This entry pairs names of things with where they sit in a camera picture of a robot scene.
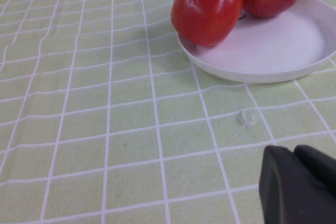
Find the white plate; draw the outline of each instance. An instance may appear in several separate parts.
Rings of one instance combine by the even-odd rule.
[[[189,59],[215,76],[245,83],[272,83],[310,74],[336,52],[336,11],[319,0],[297,0],[272,19],[250,16],[219,45],[204,48],[181,36]]]

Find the green checkered tablecloth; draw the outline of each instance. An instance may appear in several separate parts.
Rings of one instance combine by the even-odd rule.
[[[336,157],[335,61],[279,84],[215,78],[171,6],[0,0],[0,223],[261,224],[266,145]]]

